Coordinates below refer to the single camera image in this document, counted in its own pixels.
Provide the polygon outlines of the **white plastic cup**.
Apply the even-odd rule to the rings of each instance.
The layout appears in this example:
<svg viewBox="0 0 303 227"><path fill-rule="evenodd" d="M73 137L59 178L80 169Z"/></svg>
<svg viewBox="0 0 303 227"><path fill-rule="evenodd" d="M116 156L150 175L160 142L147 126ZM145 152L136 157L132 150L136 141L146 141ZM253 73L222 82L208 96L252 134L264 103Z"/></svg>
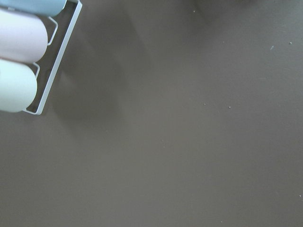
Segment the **white plastic cup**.
<svg viewBox="0 0 303 227"><path fill-rule="evenodd" d="M27 109L37 92L37 80L25 64L1 59L0 109L17 113Z"/></svg>

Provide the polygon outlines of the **white cup rack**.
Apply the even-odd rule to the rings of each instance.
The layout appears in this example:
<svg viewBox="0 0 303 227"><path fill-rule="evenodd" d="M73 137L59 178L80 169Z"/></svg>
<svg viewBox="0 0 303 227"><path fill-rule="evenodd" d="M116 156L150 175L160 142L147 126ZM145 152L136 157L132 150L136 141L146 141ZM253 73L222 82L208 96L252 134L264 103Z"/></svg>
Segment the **white cup rack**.
<svg viewBox="0 0 303 227"><path fill-rule="evenodd" d="M55 49L57 51L54 63L51 64L51 70L50 70L50 74L48 76L47 82L45 87L42 89L42 95L41 98L38 102L37 108L35 111L29 111L30 114L34 114L34 115L40 115L44 109L46 100L48 98L50 89L52 87L54 78L56 76L56 73L58 71L58 68L60 66L60 63L62 61L62 57L63 54L65 52L66 46L68 44L68 41L70 39L71 33L74 29L74 26L76 24L76 21L78 19L78 16L80 14L81 8L82 8L82 3L79 0L67 0L66 5L64 7L64 9L62 11L68 11L71 7L74 7L73 13L72 13L72 17L69 19L68 25L67 25L67 29L65 31L65 35L63 37L63 39L60 41L59 46ZM0 9L8 9L8 10L12 10L12 11L18 11L12 8L7 8L7 7L2 7L0 6ZM31 14L31 15L35 15L37 17L39 17L42 22L44 23L44 26L47 30L47 35L48 35L48 46L51 46L52 43L56 40L55 36L56 33L58 31L58 22L54 19L55 16L53 17L48 17L48 16L41 16L41 15L36 15L36 14ZM36 80L39 76L39 72L40 72L40 65L37 62L33 62L33 63L23 63L23 62L17 62L17 63L22 63L27 65L35 74Z"/></svg>

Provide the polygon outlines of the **pink plastic cup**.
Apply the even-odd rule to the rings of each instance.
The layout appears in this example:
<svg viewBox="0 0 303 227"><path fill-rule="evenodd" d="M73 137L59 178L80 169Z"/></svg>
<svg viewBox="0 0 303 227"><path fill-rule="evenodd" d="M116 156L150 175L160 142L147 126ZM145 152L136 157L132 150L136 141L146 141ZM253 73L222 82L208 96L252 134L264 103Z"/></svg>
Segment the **pink plastic cup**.
<svg viewBox="0 0 303 227"><path fill-rule="evenodd" d="M39 61L48 46L42 20L28 13L0 10L0 57L23 63Z"/></svg>

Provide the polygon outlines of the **blue plastic cup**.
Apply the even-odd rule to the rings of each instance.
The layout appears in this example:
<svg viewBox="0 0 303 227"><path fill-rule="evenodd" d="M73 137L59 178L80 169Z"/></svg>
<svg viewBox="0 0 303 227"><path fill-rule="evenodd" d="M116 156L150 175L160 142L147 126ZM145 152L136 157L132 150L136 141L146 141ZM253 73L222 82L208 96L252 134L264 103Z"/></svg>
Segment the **blue plastic cup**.
<svg viewBox="0 0 303 227"><path fill-rule="evenodd" d="M65 7L67 0L0 0L2 7L18 11L53 17Z"/></svg>

